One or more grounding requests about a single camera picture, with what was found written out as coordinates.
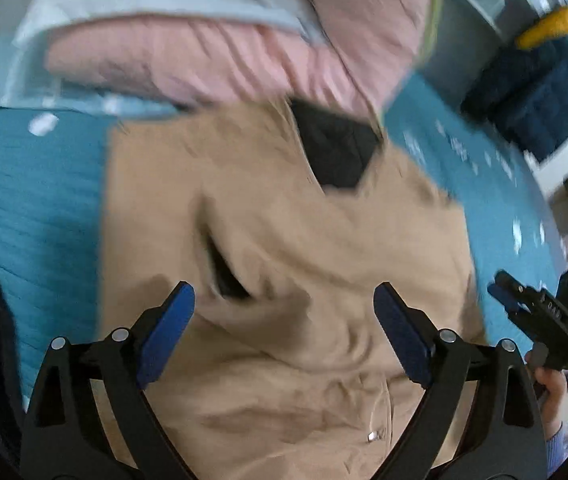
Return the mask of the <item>person's right hand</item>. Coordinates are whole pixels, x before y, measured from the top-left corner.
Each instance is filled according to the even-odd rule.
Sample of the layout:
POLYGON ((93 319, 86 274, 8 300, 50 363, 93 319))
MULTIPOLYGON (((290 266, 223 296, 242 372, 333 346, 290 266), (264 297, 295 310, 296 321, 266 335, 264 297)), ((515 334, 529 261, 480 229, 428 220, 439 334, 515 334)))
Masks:
POLYGON ((546 389, 546 400, 541 403, 541 419, 546 440, 554 438, 562 429, 562 408, 567 394, 567 380, 559 370, 536 367, 534 380, 546 389))

